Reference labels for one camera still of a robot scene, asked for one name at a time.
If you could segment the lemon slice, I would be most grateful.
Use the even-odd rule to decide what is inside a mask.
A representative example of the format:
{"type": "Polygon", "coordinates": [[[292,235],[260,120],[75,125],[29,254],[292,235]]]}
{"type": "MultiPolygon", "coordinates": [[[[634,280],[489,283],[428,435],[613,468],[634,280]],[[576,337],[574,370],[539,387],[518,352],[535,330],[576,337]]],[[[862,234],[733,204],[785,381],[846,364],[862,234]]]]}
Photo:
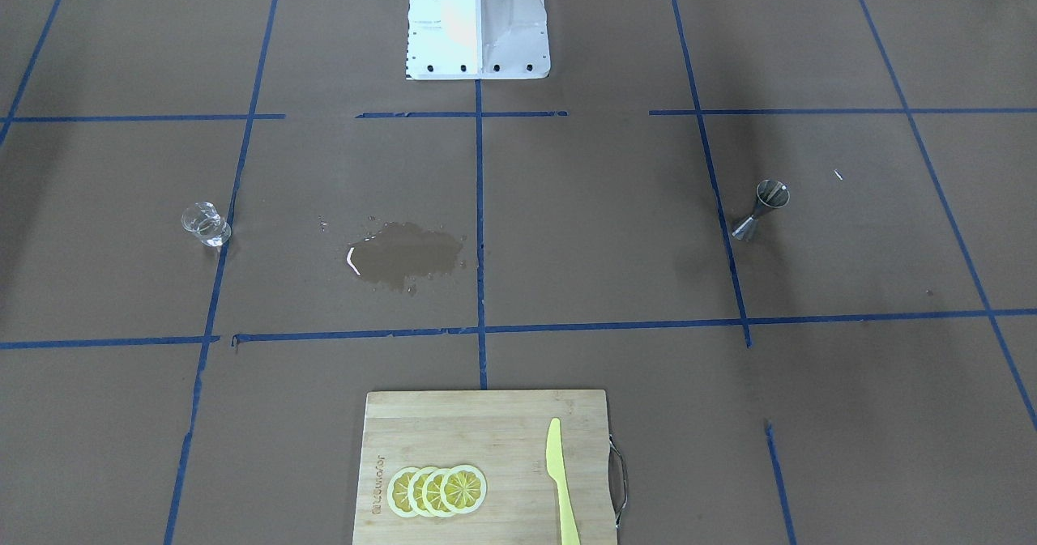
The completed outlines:
{"type": "Polygon", "coordinates": [[[447,469],[437,468],[425,476],[420,496],[423,508],[433,517],[452,517],[454,512],[443,500],[442,486],[448,475],[447,469]]]}
{"type": "Polygon", "coordinates": [[[419,469],[414,466],[400,468],[389,481],[388,505],[391,511],[401,518],[417,517],[415,505],[411,504],[410,487],[412,476],[419,469]]]}
{"type": "Polygon", "coordinates": [[[435,472],[435,466],[416,469],[412,472],[410,479],[408,480],[405,496],[408,505],[410,505],[410,509],[414,516],[433,516],[429,509],[427,509],[427,504],[425,501],[425,482],[429,476],[435,472]]]}
{"type": "Polygon", "coordinates": [[[441,483],[441,501],[453,514],[471,514],[488,493],[488,480],[481,469],[463,464],[446,471],[441,483]]]}

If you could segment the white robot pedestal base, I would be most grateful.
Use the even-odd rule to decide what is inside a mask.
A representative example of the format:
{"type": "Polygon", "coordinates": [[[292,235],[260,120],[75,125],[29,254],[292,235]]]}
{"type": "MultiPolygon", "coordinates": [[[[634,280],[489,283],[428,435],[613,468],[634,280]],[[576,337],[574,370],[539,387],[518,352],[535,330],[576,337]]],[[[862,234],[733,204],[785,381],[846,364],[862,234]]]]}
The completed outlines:
{"type": "Polygon", "coordinates": [[[408,0],[410,80],[527,80],[552,71],[545,0],[408,0]]]}

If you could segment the spilled liquid puddle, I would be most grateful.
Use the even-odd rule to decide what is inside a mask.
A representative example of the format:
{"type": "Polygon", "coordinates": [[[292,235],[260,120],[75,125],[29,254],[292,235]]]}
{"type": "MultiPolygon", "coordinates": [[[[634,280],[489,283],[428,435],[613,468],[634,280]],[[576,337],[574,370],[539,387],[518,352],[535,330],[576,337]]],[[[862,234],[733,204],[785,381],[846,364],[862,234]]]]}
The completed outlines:
{"type": "Polygon", "coordinates": [[[373,235],[348,243],[344,263],[362,282],[411,291],[419,277],[448,275],[459,263],[463,241],[413,223],[386,223],[373,235]]]}

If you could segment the steel double jigger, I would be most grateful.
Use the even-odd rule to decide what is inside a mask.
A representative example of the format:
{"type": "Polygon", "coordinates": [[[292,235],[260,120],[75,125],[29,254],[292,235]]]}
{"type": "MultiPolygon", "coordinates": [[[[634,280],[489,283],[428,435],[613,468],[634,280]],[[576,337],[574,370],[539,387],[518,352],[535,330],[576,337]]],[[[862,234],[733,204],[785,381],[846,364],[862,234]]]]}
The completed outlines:
{"type": "Polygon", "coordinates": [[[790,190],[786,183],[767,179],[756,184],[752,212],[733,228],[731,236],[737,241],[751,241],[760,224],[760,219],[785,207],[790,201],[790,190]]]}

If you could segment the clear glass cup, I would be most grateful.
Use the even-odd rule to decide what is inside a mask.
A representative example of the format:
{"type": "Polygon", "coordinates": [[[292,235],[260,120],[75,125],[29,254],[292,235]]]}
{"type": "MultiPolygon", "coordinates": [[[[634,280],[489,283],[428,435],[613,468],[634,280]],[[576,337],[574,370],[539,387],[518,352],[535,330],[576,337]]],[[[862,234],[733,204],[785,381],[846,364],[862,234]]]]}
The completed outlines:
{"type": "Polygon", "coordinates": [[[194,202],[181,214],[181,226],[200,243],[219,249],[231,239],[233,229],[211,202],[194,202]]]}

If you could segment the bamboo cutting board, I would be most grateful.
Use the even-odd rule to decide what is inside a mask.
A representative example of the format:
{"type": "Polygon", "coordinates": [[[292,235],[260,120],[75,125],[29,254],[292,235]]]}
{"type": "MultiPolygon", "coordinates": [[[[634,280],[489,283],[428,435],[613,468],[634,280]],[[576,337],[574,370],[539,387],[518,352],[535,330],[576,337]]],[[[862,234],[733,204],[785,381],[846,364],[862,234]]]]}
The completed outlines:
{"type": "Polygon", "coordinates": [[[582,544],[615,544],[611,442],[602,390],[373,391],[365,405],[352,542],[560,544],[558,487],[548,474],[549,425],[558,420],[568,500],[582,544]],[[399,515],[397,474],[483,472],[473,512],[399,515]]]}

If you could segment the yellow plastic knife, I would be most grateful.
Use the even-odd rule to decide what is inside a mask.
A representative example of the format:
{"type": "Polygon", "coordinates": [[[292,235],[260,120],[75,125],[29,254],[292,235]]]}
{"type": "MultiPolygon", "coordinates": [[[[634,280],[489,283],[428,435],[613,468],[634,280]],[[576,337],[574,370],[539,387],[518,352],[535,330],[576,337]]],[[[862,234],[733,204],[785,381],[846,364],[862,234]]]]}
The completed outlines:
{"type": "Polygon", "coordinates": [[[570,494],[568,493],[561,420],[559,417],[553,417],[549,420],[545,439],[545,462],[548,476],[556,486],[561,544],[581,544],[578,524],[574,522],[574,509],[571,504],[570,494]]]}

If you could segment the lemon slice front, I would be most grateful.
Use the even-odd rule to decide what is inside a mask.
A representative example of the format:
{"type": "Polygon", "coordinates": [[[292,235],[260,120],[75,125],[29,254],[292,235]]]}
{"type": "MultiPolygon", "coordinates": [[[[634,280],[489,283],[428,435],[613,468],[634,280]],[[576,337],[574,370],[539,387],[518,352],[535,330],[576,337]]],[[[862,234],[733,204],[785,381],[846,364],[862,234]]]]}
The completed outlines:
{"type": "Polygon", "coordinates": [[[488,493],[488,480],[481,469],[463,464],[446,471],[441,483],[441,501],[453,514],[471,514],[488,493]]]}

